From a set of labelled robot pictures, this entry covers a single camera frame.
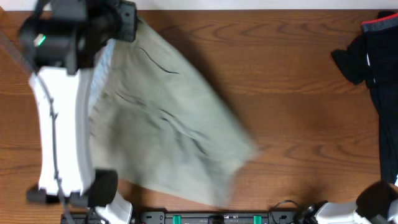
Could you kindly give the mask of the beige shorts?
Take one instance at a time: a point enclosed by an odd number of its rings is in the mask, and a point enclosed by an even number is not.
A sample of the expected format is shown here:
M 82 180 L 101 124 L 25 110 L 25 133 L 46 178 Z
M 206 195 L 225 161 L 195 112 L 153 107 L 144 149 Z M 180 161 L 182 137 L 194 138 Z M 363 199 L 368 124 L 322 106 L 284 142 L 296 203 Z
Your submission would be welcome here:
M 89 99 L 93 165 L 147 189 L 226 207 L 237 171 L 257 155 L 202 74 L 144 21 L 110 40 Z

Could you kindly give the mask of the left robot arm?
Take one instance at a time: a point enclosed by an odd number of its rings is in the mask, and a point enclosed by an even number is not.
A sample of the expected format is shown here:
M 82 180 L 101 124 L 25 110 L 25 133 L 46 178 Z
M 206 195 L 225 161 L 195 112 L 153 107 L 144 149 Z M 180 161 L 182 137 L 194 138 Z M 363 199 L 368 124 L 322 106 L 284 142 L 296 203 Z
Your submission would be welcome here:
M 42 167 L 29 202 L 63 206 L 66 223 L 134 223 L 115 170 L 95 169 L 88 104 L 97 53 L 110 40 L 133 42 L 131 1 L 38 1 L 19 30 L 39 114 Z

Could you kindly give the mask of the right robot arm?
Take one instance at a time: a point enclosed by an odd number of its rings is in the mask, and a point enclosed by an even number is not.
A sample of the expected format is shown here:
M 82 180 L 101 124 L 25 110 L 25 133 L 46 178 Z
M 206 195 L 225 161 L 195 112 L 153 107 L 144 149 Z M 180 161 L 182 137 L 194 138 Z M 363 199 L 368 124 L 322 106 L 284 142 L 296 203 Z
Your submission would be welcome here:
M 322 201 L 297 217 L 304 224 L 397 224 L 397 187 L 379 181 L 366 188 L 354 202 Z

